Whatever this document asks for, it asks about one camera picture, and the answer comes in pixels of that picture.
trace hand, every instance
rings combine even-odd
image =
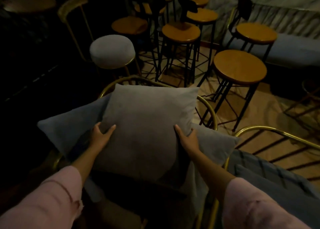
[[[116,129],[116,125],[113,125],[108,130],[108,132],[106,132],[105,134],[102,134],[99,129],[100,124],[101,122],[97,123],[93,127],[92,133],[91,133],[90,145],[89,145],[89,148],[95,150],[97,154],[99,154],[100,151],[102,151],[102,149],[106,146],[113,131]]]
[[[174,129],[177,131],[180,142],[189,156],[192,156],[196,152],[200,151],[197,138],[197,130],[191,129],[191,134],[186,137],[178,125],[175,125]]]

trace tiled floor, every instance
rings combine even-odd
[[[209,55],[208,48],[201,47],[200,52],[205,54],[206,56]],[[196,63],[196,65],[202,63],[205,60],[206,58],[200,55],[199,61]],[[166,63],[167,63],[166,59],[162,61],[161,63],[162,68],[165,67]],[[179,66],[183,66],[178,60],[174,60],[173,63]],[[195,70],[195,75],[196,75],[195,82],[194,84],[190,85],[190,87],[197,86],[197,84],[202,78],[201,73],[205,72],[207,70],[207,67],[208,67],[208,62],[200,65]],[[152,68],[153,68],[152,64],[146,63],[143,68],[143,76],[144,77],[147,76],[147,78],[154,80],[155,70],[154,69],[152,70]],[[184,69],[173,66],[172,69],[168,71],[167,75],[162,74],[159,79],[171,85],[183,87],[184,82],[183,80],[181,80],[183,79],[183,74],[184,74]],[[208,81],[204,81],[204,83],[201,85],[199,90],[199,95],[209,95],[211,93],[214,93],[215,90],[218,88],[218,85],[219,83],[217,80],[217,76],[214,75],[213,77],[210,77]],[[227,95],[227,99],[230,102],[230,104],[233,106],[235,111],[239,114],[245,102],[244,99],[242,99],[239,95],[244,97],[246,95],[248,88],[233,87],[231,90],[234,91],[234,93],[229,92],[229,94]],[[216,103],[210,101],[210,98],[207,98],[207,100],[209,101],[210,105],[212,105],[212,107],[214,108]],[[255,126],[255,125],[271,126],[279,130],[285,131],[287,133],[293,134],[295,136],[306,138],[309,141],[319,144],[319,142],[316,139],[309,138],[308,131],[302,128],[294,119],[283,114],[283,110],[289,107],[292,103],[294,102],[291,100],[274,96],[270,92],[270,86],[268,84],[260,83],[236,131],[247,126]],[[303,110],[306,110],[306,108],[307,107],[304,105],[299,105],[292,110],[292,113],[294,112],[300,113]],[[198,110],[201,114],[203,114],[206,108],[204,107],[204,105],[199,103]],[[217,113],[218,122],[219,123],[225,122],[235,118],[236,118],[235,114],[232,112],[227,102],[224,101]],[[195,112],[194,122],[197,123],[199,122],[199,120],[200,119],[197,113]],[[317,127],[318,129],[320,128],[319,127],[319,122],[320,122],[319,111],[311,113],[310,115],[305,115],[302,118],[302,120],[308,123],[309,125]],[[218,126],[218,131],[222,133],[232,134],[231,130],[234,124],[235,122],[228,123],[226,125],[220,125]],[[253,133],[254,132],[246,133],[241,137],[246,138],[251,136]],[[254,140],[246,144],[245,146],[243,146],[242,150],[253,153],[254,151],[257,151],[258,149],[280,138],[281,136],[279,136],[278,134],[271,133],[271,132],[264,132],[263,134],[261,134],[260,136],[258,136],[257,138],[255,138]],[[294,144],[292,141],[285,141],[283,143],[280,143],[260,153],[258,156],[266,160],[271,160],[273,158],[277,158],[281,155],[287,154],[288,152],[297,150],[298,148],[301,148],[301,145]],[[276,162],[275,164],[283,168],[289,168],[289,167],[297,166],[303,163],[318,161],[318,160],[320,160],[320,152],[316,150],[309,150],[309,151],[304,151],[303,153],[291,156],[289,158],[283,159],[279,162]],[[304,169],[295,170],[294,172],[306,178],[320,176],[320,165],[314,165]],[[313,181],[313,183],[315,186],[317,186],[320,189],[320,181]]]

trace white upholstered stool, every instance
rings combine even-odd
[[[136,61],[138,74],[141,71],[137,60],[134,45],[129,38],[121,35],[107,35],[96,39],[90,45],[92,61],[102,69],[118,69],[124,67],[130,76],[127,65]]]

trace sleeve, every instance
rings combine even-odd
[[[0,217],[0,228],[71,228],[82,210],[79,171],[67,166]]]
[[[231,180],[226,188],[222,221],[225,229],[310,229],[242,178]]]

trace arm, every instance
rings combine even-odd
[[[194,162],[211,193],[223,205],[224,228],[309,228],[286,212],[266,193],[246,180],[236,178],[207,158],[199,150],[196,130],[192,130],[192,133],[186,137],[178,125],[174,128],[179,135],[181,145]]]
[[[63,168],[0,217],[0,228],[71,228],[81,213],[83,184],[94,159],[109,141],[115,126],[106,134],[92,130],[89,148],[71,165]]]

